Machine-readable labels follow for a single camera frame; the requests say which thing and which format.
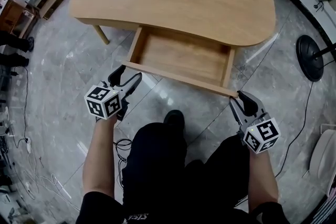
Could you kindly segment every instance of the marble floor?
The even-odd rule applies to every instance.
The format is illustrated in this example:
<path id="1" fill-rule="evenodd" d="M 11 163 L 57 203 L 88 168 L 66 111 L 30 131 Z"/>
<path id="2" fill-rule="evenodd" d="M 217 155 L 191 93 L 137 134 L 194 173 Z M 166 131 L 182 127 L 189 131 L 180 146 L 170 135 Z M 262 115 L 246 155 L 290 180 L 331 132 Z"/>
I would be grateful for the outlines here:
<path id="1" fill-rule="evenodd" d="M 134 37 L 131 31 L 103 27 L 111 40 L 110 45 L 105 46 L 92 27 L 68 15 L 68 4 L 69 0 L 65 0 L 50 20 L 40 20 L 32 32 L 35 49 L 29 55 L 26 108 L 26 135 L 32 140 L 32 153 L 28 154 L 23 142 L 16 149 L 12 137 L 8 138 L 9 157 L 16 163 L 18 175 L 13 170 L 12 177 L 23 198 L 21 202 L 38 222 L 75 223 L 82 200 L 82 167 L 95 124 L 94 117 L 87 112 L 83 95 L 120 65 Z M 296 40 L 308 34 L 320 48 L 325 44 L 290 0 L 275 0 L 275 5 L 274 33 L 262 44 L 237 53 L 230 88 L 254 94 L 276 118 L 282 132 L 281 139 L 270 150 L 276 174 L 287 146 L 303 125 L 311 87 L 297 62 Z M 325 62 L 330 60 L 330 54 L 324 56 Z M 12 80 L 9 111 L 18 142 L 25 128 L 27 81 L 25 69 L 16 71 L 20 76 Z M 302 222 L 324 195 L 305 173 L 319 138 L 320 124 L 336 123 L 335 71 L 333 62 L 325 67 L 323 78 L 312 86 L 306 126 L 293 143 L 284 169 L 277 177 L 280 202 L 291 223 Z M 124 78 L 133 74 L 135 71 L 127 69 Z M 128 101 L 127 115 L 115 127 L 115 140 L 132 139 L 140 127 L 163 121 L 169 110 L 179 109 L 186 120 L 186 163 L 197 158 L 207 160 L 222 140 L 238 130 L 228 98 L 159 76 L 144 73 L 141 84 Z M 30 184 L 30 195 L 18 177 Z M 118 184 L 115 190 L 116 199 L 121 201 L 122 190 Z M 246 210 L 247 203 L 239 208 Z"/>

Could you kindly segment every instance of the desk drawer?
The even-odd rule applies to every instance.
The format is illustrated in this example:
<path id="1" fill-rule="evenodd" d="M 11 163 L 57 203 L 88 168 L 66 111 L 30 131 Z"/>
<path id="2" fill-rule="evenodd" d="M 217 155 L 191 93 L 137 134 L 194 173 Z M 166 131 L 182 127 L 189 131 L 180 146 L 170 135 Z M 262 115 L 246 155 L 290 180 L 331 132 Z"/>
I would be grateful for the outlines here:
<path id="1" fill-rule="evenodd" d="M 123 65 L 237 97 L 226 89 L 234 54 L 233 48 L 213 41 L 140 26 Z"/>

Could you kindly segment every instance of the white cable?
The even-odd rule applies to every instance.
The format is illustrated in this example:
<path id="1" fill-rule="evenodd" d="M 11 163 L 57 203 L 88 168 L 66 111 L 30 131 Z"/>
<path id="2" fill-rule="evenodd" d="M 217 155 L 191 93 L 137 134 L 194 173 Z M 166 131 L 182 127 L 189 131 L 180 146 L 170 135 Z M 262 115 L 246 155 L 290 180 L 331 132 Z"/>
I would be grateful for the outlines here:
<path id="1" fill-rule="evenodd" d="M 28 191 L 28 190 L 26 189 L 25 185 L 23 185 L 22 180 L 20 179 L 19 174 L 18 174 L 18 172 L 16 171 L 16 168 L 15 168 L 15 165 L 14 165 L 14 164 L 13 164 L 13 169 L 14 169 L 14 171 L 15 171 L 15 173 L 16 173 L 16 175 L 17 175 L 17 177 L 18 177 L 18 179 L 19 179 L 19 181 L 20 181 L 20 183 L 21 183 L 21 185 L 23 186 L 23 189 L 26 191 L 26 193 L 28 194 L 28 196 L 30 197 L 30 199 L 32 199 L 32 200 L 36 200 L 35 196 L 34 196 L 30 191 Z"/>
<path id="2" fill-rule="evenodd" d="M 28 174 L 28 172 L 26 170 L 23 170 L 23 173 L 25 173 L 31 180 L 33 180 L 35 182 L 38 193 L 39 193 L 38 185 L 40 185 L 41 187 L 44 187 L 44 188 L 48 189 L 49 191 L 53 192 L 54 194 L 56 194 L 58 197 L 60 197 L 62 200 L 67 202 L 69 205 L 71 205 L 73 208 L 75 208 L 79 212 L 80 209 L 77 206 L 73 205 L 70 201 L 68 201 L 62 195 L 59 195 L 56 191 L 46 187 L 44 179 L 48 180 L 52 185 L 54 185 L 56 187 L 56 189 L 58 191 L 60 191 L 60 189 L 57 188 L 57 184 L 58 184 L 59 181 L 58 181 L 55 174 L 51 174 L 51 180 L 49 178 L 45 177 L 45 176 L 37 176 L 37 174 L 36 174 L 36 166 L 37 165 L 36 165 L 36 158 L 35 158 L 35 153 L 34 153 L 34 150 L 33 150 L 33 141 L 32 140 L 31 140 L 31 143 L 32 144 L 31 144 L 30 148 L 31 148 L 31 151 L 33 153 L 33 157 L 34 157 L 34 161 L 35 161 L 34 169 L 32 167 L 32 164 L 30 163 L 30 159 L 29 159 L 30 153 L 28 154 L 28 162 L 29 162 L 29 165 L 30 165 L 31 169 L 34 171 L 34 178 L 30 174 Z"/>

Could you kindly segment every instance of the black shoe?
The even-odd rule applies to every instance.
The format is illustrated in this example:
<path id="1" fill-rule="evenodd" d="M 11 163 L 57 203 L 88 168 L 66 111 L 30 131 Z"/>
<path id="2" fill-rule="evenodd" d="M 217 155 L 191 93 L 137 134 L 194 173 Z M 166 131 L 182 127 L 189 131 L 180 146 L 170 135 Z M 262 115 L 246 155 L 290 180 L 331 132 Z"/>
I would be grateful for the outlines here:
<path id="1" fill-rule="evenodd" d="M 171 110 L 164 118 L 163 123 L 175 125 L 178 129 L 184 129 L 184 116 L 180 110 Z"/>
<path id="2" fill-rule="evenodd" d="M 33 37 L 28 37 L 27 38 L 28 42 L 29 42 L 29 52 L 32 52 L 34 49 L 34 38 Z"/>
<path id="3" fill-rule="evenodd" d="M 29 65 L 29 59 L 26 59 L 24 64 L 22 65 L 23 67 L 27 67 Z"/>

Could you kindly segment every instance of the person's leg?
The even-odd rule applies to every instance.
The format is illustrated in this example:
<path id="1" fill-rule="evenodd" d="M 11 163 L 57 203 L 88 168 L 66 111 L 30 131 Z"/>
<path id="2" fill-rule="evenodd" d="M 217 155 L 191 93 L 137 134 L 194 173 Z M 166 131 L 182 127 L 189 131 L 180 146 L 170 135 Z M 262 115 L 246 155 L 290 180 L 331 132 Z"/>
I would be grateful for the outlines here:
<path id="1" fill-rule="evenodd" d="M 183 175 L 183 203 L 188 205 L 185 208 L 188 222 L 197 222 L 200 212 L 207 215 L 204 205 L 207 203 L 205 197 L 205 173 L 204 163 L 197 159 L 187 164 Z"/>
<path id="2" fill-rule="evenodd" d="M 183 126 L 151 123 L 135 135 L 122 170 L 123 204 L 130 215 L 159 214 L 179 193 L 186 142 Z"/>
<path id="3" fill-rule="evenodd" d="M 7 67 L 26 67 L 28 64 L 29 59 L 19 54 L 0 54 L 0 65 L 4 65 Z"/>
<path id="4" fill-rule="evenodd" d="M 32 51 L 34 47 L 33 37 L 28 39 L 18 38 L 6 31 L 0 31 L 0 45 L 9 45 L 24 52 Z"/>
<path id="5" fill-rule="evenodd" d="M 238 135 L 224 140 L 204 165 L 213 207 L 233 208 L 248 192 L 249 150 Z"/>

